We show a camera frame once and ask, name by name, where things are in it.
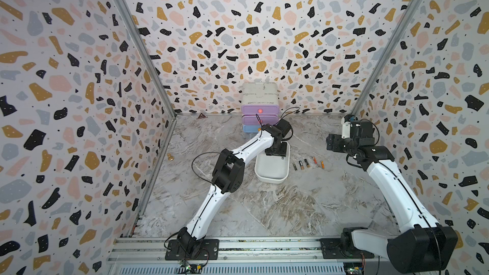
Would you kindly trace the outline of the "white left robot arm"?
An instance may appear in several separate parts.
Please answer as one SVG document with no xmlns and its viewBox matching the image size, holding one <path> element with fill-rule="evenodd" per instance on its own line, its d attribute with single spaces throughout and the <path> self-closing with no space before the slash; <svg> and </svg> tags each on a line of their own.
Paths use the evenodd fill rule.
<svg viewBox="0 0 489 275">
<path fill-rule="evenodd" d="M 265 153 L 267 157 L 285 158 L 289 133 L 293 133 L 290 123 L 279 120 L 275 124 L 262 126 L 256 136 L 240 147 L 233 150 L 225 148 L 219 153 L 205 200 L 192 220 L 176 236 L 180 248 L 189 257 L 193 258 L 198 254 L 221 205 L 242 185 L 246 165 L 261 153 Z"/>
</svg>

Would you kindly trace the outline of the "white plastic storage tray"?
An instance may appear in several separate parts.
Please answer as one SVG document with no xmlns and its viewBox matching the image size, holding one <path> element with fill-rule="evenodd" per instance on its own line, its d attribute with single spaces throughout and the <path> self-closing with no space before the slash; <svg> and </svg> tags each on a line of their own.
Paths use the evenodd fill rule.
<svg viewBox="0 0 489 275">
<path fill-rule="evenodd" d="M 255 175 L 264 183 L 280 184 L 289 177 L 290 155 L 285 157 L 267 156 L 261 153 L 255 162 Z"/>
</svg>

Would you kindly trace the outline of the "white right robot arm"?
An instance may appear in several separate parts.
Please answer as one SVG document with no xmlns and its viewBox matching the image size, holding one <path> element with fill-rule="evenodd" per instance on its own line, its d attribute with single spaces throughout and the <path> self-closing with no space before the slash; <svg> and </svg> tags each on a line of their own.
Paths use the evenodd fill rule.
<svg viewBox="0 0 489 275">
<path fill-rule="evenodd" d="M 449 226 L 441 225 L 420 202 L 385 146 L 374 138 L 377 126 L 353 115 L 343 117 L 341 134 L 329 134 L 327 150 L 345 154 L 355 161 L 378 186 L 399 226 L 400 234 L 388 237 L 364 227 L 345 228 L 339 249 L 372 253 L 387 258 L 401 274 L 441 272 L 446 269 L 458 242 Z"/>
</svg>

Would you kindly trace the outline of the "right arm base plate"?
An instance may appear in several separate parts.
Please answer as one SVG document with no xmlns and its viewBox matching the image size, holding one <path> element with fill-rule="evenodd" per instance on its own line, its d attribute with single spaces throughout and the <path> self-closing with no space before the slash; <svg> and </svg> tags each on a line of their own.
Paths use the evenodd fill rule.
<svg viewBox="0 0 489 275">
<path fill-rule="evenodd" d="M 322 238 L 319 242 L 323 259 L 370 259 L 375 257 L 373 253 L 344 245 L 340 238 Z"/>
</svg>

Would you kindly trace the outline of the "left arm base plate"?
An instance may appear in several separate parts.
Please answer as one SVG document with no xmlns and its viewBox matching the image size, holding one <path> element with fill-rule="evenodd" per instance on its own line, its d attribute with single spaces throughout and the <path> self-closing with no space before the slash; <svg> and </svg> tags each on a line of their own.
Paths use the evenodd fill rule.
<svg viewBox="0 0 489 275">
<path fill-rule="evenodd" d="M 170 240 L 167 245 L 165 260 L 216 260 L 219 255 L 219 239 L 201 239 L 189 245 L 177 239 Z"/>
</svg>

